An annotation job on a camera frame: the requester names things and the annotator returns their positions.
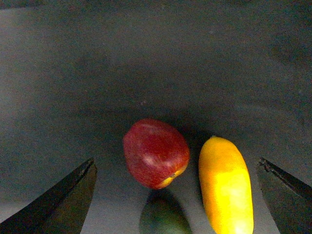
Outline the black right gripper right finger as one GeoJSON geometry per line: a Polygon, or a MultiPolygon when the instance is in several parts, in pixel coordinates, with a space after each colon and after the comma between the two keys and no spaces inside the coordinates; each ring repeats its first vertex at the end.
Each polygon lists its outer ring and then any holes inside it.
{"type": "Polygon", "coordinates": [[[257,165],[263,199],[281,234],[312,232],[312,188],[265,158],[257,165]]]}

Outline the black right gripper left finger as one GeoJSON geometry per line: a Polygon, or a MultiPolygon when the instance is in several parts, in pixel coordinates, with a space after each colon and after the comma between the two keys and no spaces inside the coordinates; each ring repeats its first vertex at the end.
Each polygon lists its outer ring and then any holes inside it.
{"type": "Polygon", "coordinates": [[[0,224],[2,234],[79,234],[97,180],[93,158],[0,224]]]}

